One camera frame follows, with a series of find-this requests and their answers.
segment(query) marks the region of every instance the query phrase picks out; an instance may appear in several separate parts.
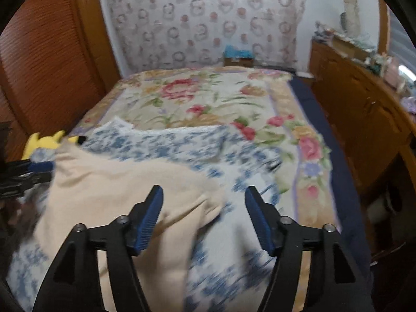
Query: cardboard box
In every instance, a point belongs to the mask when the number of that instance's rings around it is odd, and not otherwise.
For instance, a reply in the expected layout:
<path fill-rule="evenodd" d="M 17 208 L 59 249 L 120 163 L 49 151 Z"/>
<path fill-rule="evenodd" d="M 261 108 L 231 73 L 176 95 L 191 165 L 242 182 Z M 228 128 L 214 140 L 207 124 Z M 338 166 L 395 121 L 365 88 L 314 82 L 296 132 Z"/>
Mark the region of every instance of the cardboard box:
<path fill-rule="evenodd" d="M 254 59 L 224 57 L 224 67 L 228 67 L 228 66 L 240 66 L 240 67 L 246 67 L 246 68 L 253 68 Z"/>

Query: white towel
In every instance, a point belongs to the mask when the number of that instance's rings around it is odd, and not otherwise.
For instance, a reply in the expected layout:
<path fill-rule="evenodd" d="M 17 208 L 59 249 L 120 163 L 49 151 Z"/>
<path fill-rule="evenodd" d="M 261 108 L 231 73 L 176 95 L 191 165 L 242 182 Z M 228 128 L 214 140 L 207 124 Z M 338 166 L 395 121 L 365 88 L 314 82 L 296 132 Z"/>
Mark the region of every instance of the white towel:
<path fill-rule="evenodd" d="M 199 228 L 223 207 L 218 184 L 186 166 L 162 159 L 108 160 L 65 142 L 57 150 L 55 176 L 35 237 L 54 258 L 71 228 L 106 225 L 143 202 L 153 185 L 164 190 L 164 204 L 149 247 L 134 258 L 137 275 L 154 312 L 182 312 L 188 264 Z M 105 308 L 115 311 L 107 264 L 99 252 Z"/>

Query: yellow plush toy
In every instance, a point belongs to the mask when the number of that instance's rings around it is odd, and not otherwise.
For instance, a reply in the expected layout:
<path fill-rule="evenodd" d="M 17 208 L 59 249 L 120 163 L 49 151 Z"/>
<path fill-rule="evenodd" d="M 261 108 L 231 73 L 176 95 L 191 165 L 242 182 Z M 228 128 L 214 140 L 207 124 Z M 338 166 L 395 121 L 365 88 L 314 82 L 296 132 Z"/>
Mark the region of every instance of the yellow plush toy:
<path fill-rule="evenodd" d="M 61 145 L 62 137 L 64 137 L 65 131 L 58 131 L 54 136 L 45 136 L 39 139 L 39 133 L 32 134 L 26 146 L 24 147 L 22 159 L 30 158 L 32 152 L 37 148 L 46 148 L 46 149 L 56 149 Z M 76 143 L 78 141 L 78 136 L 72 136 L 68 138 L 69 142 Z"/>

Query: dresser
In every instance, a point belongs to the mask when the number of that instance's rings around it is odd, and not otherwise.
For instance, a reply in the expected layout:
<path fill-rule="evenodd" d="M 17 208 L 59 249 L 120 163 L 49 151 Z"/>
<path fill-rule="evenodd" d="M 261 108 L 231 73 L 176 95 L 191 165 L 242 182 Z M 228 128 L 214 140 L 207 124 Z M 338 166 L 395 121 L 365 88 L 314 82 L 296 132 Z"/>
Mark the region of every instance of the dresser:
<path fill-rule="evenodd" d="M 383 80 L 328 45 L 313 41 L 311 89 L 340 142 L 360 195 L 401 157 L 416 189 L 416 125 Z"/>

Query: white wall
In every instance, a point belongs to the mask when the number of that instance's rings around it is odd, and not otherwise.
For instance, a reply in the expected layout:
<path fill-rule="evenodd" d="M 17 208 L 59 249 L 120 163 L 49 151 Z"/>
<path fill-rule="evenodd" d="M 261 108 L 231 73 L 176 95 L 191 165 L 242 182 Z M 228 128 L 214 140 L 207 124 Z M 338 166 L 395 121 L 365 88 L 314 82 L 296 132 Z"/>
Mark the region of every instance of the white wall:
<path fill-rule="evenodd" d="M 361 34 L 368 34 L 369 40 L 376 47 L 380 36 L 379 0 L 358 0 L 361 21 Z"/>
<path fill-rule="evenodd" d="M 311 39 L 315 22 L 320 21 L 331 28 L 340 28 L 340 14 L 344 12 L 343 0 L 306 0 L 305 13 L 297 28 L 297 69 L 307 71 Z"/>
<path fill-rule="evenodd" d="M 368 34 L 373 45 L 379 43 L 379 0 L 358 0 L 361 33 Z M 340 29 L 340 14 L 344 12 L 343 0 L 306 0 L 305 14 L 297 29 L 297 69 L 308 70 L 311 38 L 315 21 Z"/>
<path fill-rule="evenodd" d="M 117 66 L 120 71 L 120 75 L 124 78 L 130 76 L 133 72 L 128 67 L 127 60 L 121 49 L 121 44 L 118 40 L 116 29 L 114 28 L 113 22 L 111 20 L 110 10 L 108 8 L 107 0 L 100 0 L 101 10 L 103 12 L 104 23 L 107 28 L 107 33 L 109 35 L 111 47 L 113 49 L 114 58 L 116 60 Z"/>

